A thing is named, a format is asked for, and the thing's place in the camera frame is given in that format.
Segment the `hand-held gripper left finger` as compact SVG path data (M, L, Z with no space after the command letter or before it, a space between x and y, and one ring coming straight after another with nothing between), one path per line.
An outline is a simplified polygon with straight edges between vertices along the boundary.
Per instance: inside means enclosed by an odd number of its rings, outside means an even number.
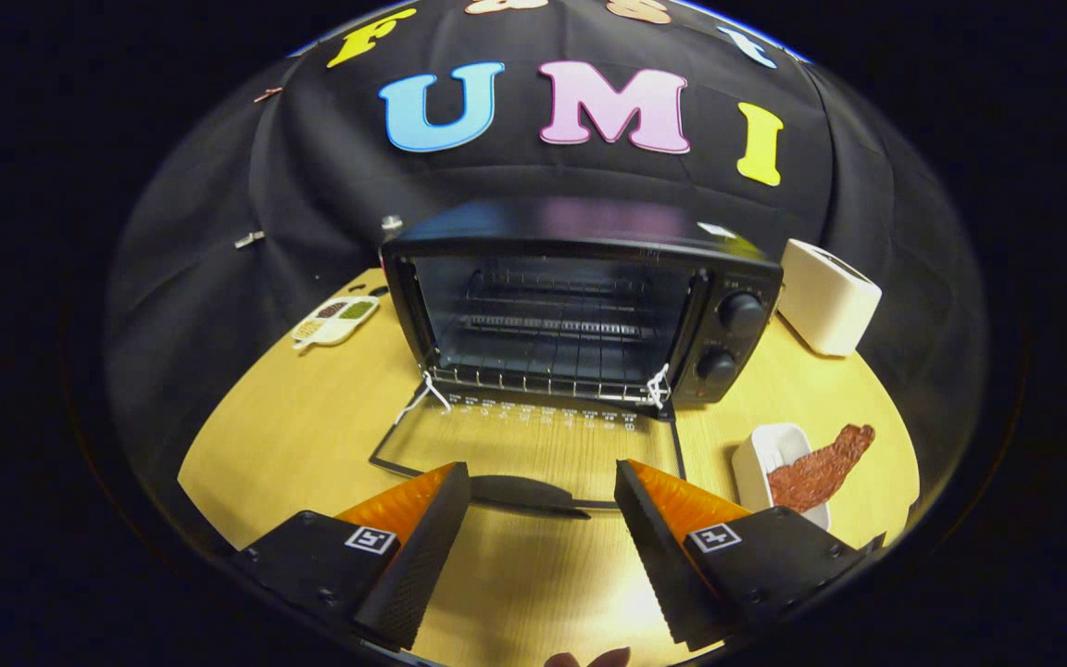
M469 466L452 461L335 517L301 510L232 563L331 634L411 649L469 499Z

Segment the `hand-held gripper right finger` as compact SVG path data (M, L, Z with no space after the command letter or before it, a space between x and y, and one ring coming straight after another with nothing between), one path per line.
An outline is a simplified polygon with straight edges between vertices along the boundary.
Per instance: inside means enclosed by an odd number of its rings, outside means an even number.
M620 459L614 497L676 644L745 644L794 621L876 559L787 507L752 511Z

